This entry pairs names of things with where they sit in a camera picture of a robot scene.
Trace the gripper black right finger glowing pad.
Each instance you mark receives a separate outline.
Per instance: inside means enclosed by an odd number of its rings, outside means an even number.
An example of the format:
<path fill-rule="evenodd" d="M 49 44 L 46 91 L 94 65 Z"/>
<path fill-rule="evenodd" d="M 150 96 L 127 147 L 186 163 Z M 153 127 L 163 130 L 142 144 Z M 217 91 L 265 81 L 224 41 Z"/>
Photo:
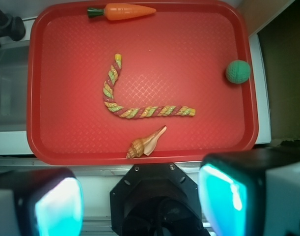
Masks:
<path fill-rule="evenodd" d="M 300 149 L 209 154 L 198 193 L 218 236 L 300 236 Z"/>

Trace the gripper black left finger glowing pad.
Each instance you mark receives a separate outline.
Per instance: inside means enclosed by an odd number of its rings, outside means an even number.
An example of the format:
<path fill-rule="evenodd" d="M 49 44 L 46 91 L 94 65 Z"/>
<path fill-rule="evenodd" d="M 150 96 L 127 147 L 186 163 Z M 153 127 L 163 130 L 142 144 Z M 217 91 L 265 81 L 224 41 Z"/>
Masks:
<path fill-rule="evenodd" d="M 81 183 L 67 168 L 0 174 L 0 236 L 78 236 Z"/>

